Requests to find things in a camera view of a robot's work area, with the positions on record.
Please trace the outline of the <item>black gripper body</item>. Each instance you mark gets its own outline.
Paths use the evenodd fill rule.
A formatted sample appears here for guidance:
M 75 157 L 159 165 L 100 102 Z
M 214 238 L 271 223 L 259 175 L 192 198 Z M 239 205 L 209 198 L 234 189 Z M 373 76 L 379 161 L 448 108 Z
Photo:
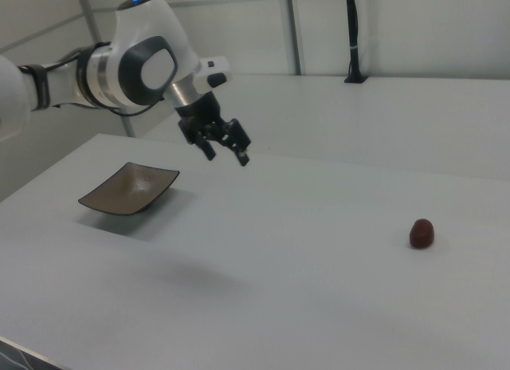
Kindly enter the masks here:
M 227 134 L 229 125 L 222 119 L 220 104 L 212 92 L 176 111 L 180 116 L 178 125 L 189 144 L 205 137 L 221 145 L 234 145 L 233 138 Z

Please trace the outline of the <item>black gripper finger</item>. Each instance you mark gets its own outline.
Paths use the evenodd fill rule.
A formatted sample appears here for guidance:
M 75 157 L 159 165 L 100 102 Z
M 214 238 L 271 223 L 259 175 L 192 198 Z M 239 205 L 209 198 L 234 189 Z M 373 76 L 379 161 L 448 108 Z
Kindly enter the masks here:
M 249 162 L 247 149 L 251 144 L 251 139 L 237 119 L 230 121 L 227 135 L 229 137 L 229 149 L 234 153 L 239 164 L 244 167 Z
M 210 141 L 201 132 L 197 135 L 197 146 L 204 153 L 206 158 L 211 161 L 216 156 Z

